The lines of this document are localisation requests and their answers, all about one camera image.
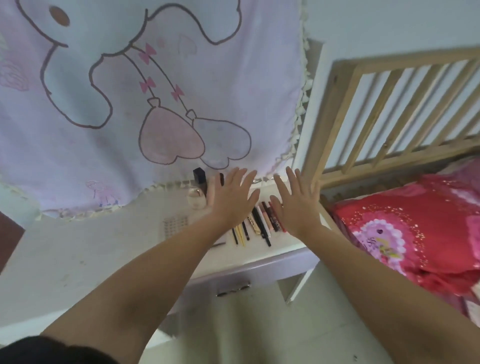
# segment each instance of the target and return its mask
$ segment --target pink bow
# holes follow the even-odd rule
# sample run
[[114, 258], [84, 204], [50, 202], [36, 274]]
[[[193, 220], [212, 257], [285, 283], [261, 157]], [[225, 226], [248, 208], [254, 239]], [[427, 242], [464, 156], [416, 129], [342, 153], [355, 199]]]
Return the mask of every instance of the pink bow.
[[155, 82], [153, 82], [150, 76], [148, 76], [147, 82], [139, 82], [139, 83], [143, 93], [147, 92], [149, 87], [156, 87]]
[[145, 45], [145, 52], [139, 52], [138, 56], [144, 61], [146, 64], [150, 63], [150, 56], [156, 55], [156, 50], [148, 43]]
[[175, 101], [178, 101], [180, 96], [185, 96], [183, 91], [180, 89], [178, 85], [175, 85], [175, 91], [170, 92], [175, 99]]

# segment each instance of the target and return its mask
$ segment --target black sleeve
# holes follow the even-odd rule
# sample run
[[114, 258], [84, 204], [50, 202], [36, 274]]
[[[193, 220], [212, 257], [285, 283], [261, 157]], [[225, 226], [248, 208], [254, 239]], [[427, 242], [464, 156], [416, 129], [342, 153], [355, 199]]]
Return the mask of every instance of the black sleeve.
[[118, 364], [109, 355], [85, 346], [67, 346], [43, 336], [18, 340], [0, 349], [1, 364]]

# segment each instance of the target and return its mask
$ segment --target tile floor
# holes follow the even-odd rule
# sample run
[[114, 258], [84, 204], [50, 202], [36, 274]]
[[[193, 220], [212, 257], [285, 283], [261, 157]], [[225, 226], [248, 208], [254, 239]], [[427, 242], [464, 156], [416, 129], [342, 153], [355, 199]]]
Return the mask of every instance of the tile floor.
[[322, 263], [291, 305], [273, 284], [215, 298], [181, 320], [182, 334], [146, 350], [141, 364], [392, 363]]

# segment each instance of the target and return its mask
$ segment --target hand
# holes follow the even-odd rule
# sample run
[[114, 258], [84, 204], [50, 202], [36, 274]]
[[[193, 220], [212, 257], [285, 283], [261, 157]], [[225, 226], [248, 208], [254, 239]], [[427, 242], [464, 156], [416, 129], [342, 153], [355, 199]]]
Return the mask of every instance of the hand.
[[255, 190], [250, 198], [248, 192], [252, 186], [257, 171], [253, 170], [243, 180], [246, 168], [234, 168], [225, 178], [225, 183], [220, 184], [220, 174], [215, 177], [215, 199], [212, 206], [212, 214], [223, 220], [228, 229], [231, 229], [244, 221], [258, 202], [260, 190]]
[[318, 224], [321, 225], [320, 210], [318, 209], [320, 183], [317, 182], [312, 194], [309, 186], [300, 176], [299, 170], [295, 170], [295, 174], [293, 174], [292, 169], [287, 167], [287, 175], [292, 194], [288, 192], [287, 187], [276, 174], [274, 179], [283, 200], [283, 207], [275, 196], [270, 196], [270, 201], [285, 229], [291, 235], [303, 240], [309, 231], [318, 227]]

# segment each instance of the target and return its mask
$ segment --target finger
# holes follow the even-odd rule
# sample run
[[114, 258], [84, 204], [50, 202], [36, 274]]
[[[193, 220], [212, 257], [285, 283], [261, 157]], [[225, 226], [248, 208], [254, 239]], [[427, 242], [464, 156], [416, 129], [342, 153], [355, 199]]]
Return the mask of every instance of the finger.
[[228, 174], [227, 174], [227, 177], [225, 178], [225, 181], [224, 181], [224, 186], [229, 186], [231, 183], [232, 183], [232, 180], [233, 180], [233, 176], [235, 176], [235, 173], [239, 170], [238, 167], [235, 167], [234, 169], [232, 169]]
[[240, 183], [241, 183], [241, 179], [243, 178], [243, 175], [247, 173], [247, 169], [246, 168], [242, 168], [240, 170], [238, 170], [235, 175], [233, 176], [233, 180], [232, 180], [232, 184], [234, 186], [240, 186]]
[[243, 183], [241, 184], [242, 188], [245, 188], [247, 191], [250, 189], [250, 187], [253, 184], [253, 180], [255, 179], [255, 176], [257, 175], [257, 171], [253, 170], [243, 180]]
[[287, 186], [283, 183], [282, 179], [278, 174], [273, 176], [273, 179], [275, 180], [276, 186], [278, 188], [278, 192], [280, 192], [280, 196], [282, 197], [282, 200], [285, 201], [289, 196], [290, 192], [288, 192]]
[[321, 184], [320, 184], [320, 180], [318, 180], [317, 182], [315, 182], [315, 186], [313, 187], [313, 194], [312, 194], [312, 197], [316, 201], [320, 199], [320, 188], [321, 188]]
[[280, 222], [283, 224], [283, 207], [280, 203], [280, 200], [276, 196], [270, 196], [270, 202], [272, 203], [273, 210], [275, 211], [276, 216], [280, 219]]
[[252, 192], [252, 194], [250, 195], [250, 198], [248, 199], [249, 212], [253, 210], [259, 198], [260, 198], [260, 190], [256, 189], [255, 191]]
[[308, 188], [307, 184], [305, 183], [304, 178], [300, 175], [300, 169], [295, 170], [295, 176], [297, 177], [297, 181], [299, 182], [300, 192], [310, 196], [310, 188]]
[[292, 189], [292, 196], [294, 194], [299, 194], [300, 193], [299, 182], [297, 181], [297, 177], [295, 177], [295, 174], [293, 174], [292, 168], [290, 168], [290, 167], [287, 167], [287, 176], [288, 176], [288, 180], [290, 181], [290, 188]]
[[220, 173], [217, 173], [215, 176], [215, 191], [218, 191], [222, 188], [222, 183], [220, 182]]

